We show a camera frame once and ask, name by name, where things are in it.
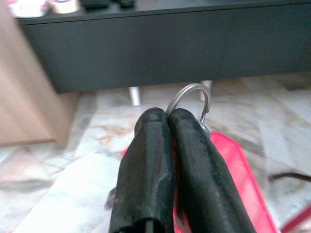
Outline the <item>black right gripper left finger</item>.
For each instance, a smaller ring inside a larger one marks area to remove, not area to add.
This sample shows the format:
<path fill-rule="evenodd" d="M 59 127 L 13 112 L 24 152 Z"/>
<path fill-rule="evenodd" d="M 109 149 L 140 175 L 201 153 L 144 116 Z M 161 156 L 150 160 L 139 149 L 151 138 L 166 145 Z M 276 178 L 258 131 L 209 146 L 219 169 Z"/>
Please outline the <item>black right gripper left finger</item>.
<path fill-rule="evenodd" d="M 174 233 L 175 169 L 165 112 L 144 111 L 123 156 L 109 233 Z"/>

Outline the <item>red mesh basket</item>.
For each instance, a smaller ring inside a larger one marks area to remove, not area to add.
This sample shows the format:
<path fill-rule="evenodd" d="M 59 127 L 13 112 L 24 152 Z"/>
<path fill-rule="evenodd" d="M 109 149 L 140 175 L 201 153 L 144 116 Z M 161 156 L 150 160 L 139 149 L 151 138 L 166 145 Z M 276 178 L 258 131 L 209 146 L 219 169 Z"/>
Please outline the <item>red mesh basket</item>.
<path fill-rule="evenodd" d="M 278 233 L 263 196 L 238 143 L 220 133 L 212 133 L 209 138 L 224 159 L 256 232 Z M 178 201 L 178 174 L 174 148 L 172 148 L 172 152 L 175 169 L 173 220 L 175 219 L 174 212 L 181 209 L 182 217 L 186 219 L 185 226 L 190 230 L 187 216 Z"/>

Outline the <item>black low cabinet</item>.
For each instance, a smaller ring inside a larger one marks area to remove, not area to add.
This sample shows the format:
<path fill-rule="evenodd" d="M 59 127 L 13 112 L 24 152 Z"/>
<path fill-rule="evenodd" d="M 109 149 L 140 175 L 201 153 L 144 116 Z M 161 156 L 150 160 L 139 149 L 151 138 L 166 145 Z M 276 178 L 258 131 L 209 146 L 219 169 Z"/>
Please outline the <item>black low cabinet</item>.
<path fill-rule="evenodd" d="M 136 0 L 18 22 L 58 93 L 311 72 L 311 0 Z"/>

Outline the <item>light wood side panel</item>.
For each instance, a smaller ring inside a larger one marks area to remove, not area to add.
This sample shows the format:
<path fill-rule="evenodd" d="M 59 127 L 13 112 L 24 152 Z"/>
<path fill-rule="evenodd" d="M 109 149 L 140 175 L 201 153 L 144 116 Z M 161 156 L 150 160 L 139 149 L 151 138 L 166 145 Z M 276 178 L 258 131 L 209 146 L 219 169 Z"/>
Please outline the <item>light wood side panel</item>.
<path fill-rule="evenodd" d="M 78 93 L 57 94 L 17 20 L 0 0 L 0 146 L 68 143 Z"/>

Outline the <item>black flat device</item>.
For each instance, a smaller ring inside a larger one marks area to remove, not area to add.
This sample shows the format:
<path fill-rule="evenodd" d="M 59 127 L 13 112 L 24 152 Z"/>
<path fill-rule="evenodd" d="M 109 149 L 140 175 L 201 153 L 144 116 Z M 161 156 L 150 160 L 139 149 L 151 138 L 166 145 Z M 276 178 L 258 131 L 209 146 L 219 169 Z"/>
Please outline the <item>black flat device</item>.
<path fill-rule="evenodd" d="M 111 0 L 79 0 L 80 4 L 85 9 L 101 9 L 101 8 L 107 8 Z"/>

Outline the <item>patterned white tape roll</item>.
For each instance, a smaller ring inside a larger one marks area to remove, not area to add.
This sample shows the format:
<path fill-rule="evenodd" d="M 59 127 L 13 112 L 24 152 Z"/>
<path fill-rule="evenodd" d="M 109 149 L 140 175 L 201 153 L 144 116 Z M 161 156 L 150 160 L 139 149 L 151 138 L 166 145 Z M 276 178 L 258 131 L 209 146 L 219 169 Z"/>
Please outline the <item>patterned white tape roll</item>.
<path fill-rule="evenodd" d="M 49 0 L 6 0 L 6 3 L 16 18 L 42 17 L 50 9 Z"/>

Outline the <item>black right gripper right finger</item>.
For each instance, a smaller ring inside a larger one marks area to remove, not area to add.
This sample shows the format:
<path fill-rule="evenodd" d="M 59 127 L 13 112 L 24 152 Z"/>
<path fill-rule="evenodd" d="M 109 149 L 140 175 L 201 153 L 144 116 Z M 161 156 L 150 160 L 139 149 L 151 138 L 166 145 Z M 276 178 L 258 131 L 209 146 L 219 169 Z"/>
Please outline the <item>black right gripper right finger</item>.
<path fill-rule="evenodd" d="M 175 141 L 178 201 L 191 233 L 257 233 L 224 159 L 195 116 L 176 109 L 169 127 Z"/>

